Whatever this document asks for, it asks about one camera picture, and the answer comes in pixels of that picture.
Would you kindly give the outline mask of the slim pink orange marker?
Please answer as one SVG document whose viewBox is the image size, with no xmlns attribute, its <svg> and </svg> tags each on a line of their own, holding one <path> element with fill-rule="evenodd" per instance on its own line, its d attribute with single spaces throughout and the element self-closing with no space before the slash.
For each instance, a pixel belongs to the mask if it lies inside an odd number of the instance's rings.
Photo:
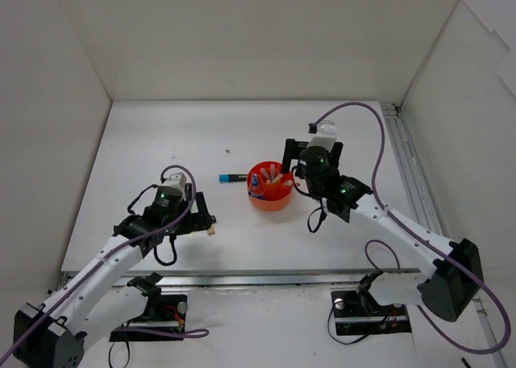
<svg viewBox="0 0 516 368">
<path fill-rule="evenodd" d="M 283 174 L 278 174 L 273 180 L 272 180 L 272 184 L 274 183 L 278 183 L 281 178 L 283 177 Z"/>
</svg>

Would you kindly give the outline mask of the blue cap black highlighter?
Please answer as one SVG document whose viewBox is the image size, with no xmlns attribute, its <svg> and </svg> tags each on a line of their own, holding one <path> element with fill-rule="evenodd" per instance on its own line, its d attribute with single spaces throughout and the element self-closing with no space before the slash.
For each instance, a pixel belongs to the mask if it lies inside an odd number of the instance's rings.
<svg viewBox="0 0 516 368">
<path fill-rule="evenodd" d="M 246 174 L 220 174 L 218 180 L 220 183 L 246 182 L 247 177 Z"/>
</svg>

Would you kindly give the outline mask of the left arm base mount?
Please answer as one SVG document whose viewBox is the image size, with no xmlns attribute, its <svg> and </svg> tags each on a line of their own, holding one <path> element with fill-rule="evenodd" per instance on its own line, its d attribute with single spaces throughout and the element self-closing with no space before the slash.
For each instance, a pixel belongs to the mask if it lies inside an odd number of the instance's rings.
<svg viewBox="0 0 516 368">
<path fill-rule="evenodd" d="M 109 336 L 110 349 L 108 366 L 112 367 L 112 350 L 115 344 L 122 343 L 127 351 L 125 367 L 131 358 L 131 343 L 183 341 L 187 310 L 187 295 L 167 293 L 158 286 L 162 276 L 152 273 L 147 277 L 135 277 L 127 287 L 135 287 L 147 299 L 143 313 L 122 324 L 123 330 L 114 331 Z"/>
</svg>

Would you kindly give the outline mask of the blue ballpoint pen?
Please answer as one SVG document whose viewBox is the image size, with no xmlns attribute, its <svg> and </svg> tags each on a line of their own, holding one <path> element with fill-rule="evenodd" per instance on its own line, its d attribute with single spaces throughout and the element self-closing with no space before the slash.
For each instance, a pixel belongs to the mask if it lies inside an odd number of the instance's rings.
<svg viewBox="0 0 516 368">
<path fill-rule="evenodd" d="M 248 196 L 255 199 L 266 200 L 266 198 L 262 194 L 257 194 L 251 191 L 248 192 Z"/>
</svg>

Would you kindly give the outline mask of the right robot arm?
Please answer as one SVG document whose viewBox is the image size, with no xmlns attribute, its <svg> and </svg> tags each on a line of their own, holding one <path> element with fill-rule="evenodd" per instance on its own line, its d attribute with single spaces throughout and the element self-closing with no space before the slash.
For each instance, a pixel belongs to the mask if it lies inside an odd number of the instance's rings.
<svg viewBox="0 0 516 368">
<path fill-rule="evenodd" d="M 281 171 L 305 180 L 304 196 L 318 204 L 320 220 L 335 215 L 367 229 L 411 260 L 422 273 L 422 281 L 412 288 L 417 300 L 440 319 L 457 321 L 484 279 L 479 249 L 470 240 L 455 242 L 381 206 L 368 185 L 339 172 L 342 148 L 341 143 L 325 149 L 288 139 Z"/>
</svg>

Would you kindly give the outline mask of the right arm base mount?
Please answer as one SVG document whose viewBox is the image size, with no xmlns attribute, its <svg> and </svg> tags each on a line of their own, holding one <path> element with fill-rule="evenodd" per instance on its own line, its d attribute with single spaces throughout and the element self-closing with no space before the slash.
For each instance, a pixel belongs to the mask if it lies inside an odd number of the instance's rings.
<svg viewBox="0 0 516 368">
<path fill-rule="evenodd" d="M 369 337 L 412 333 L 408 309 L 401 304 L 380 305 L 369 288 L 382 272 L 366 274 L 354 290 L 331 292 L 327 332 L 341 345 L 355 345 Z"/>
</svg>

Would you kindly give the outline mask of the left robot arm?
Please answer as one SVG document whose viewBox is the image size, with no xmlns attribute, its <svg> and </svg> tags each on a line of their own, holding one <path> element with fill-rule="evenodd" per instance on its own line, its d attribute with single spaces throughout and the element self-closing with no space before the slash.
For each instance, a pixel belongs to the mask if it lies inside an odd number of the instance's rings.
<svg viewBox="0 0 516 368">
<path fill-rule="evenodd" d="M 157 186 L 152 204 L 116 225 L 79 274 L 40 305 L 27 303 L 17 311 L 7 355 L 28 367 L 77 367 L 102 338 L 132 332 L 132 321 L 172 321 L 163 310 L 158 273 L 111 289 L 130 268 L 156 254 L 164 238 L 173 244 L 179 236 L 210 230 L 215 221 L 195 185 Z"/>
</svg>

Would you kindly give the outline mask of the clear green pen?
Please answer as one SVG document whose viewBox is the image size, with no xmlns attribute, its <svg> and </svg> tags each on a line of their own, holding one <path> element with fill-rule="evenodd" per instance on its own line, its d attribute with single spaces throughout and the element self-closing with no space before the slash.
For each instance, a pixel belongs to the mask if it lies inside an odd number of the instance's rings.
<svg viewBox="0 0 516 368">
<path fill-rule="evenodd" d="M 263 167 L 262 167 L 262 168 L 260 168 L 260 172 L 261 172 L 263 175 L 264 175 L 265 173 L 267 173 L 267 174 L 268 174 L 267 170 L 266 170 L 265 168 L 263 168 Z"/>
</svg>

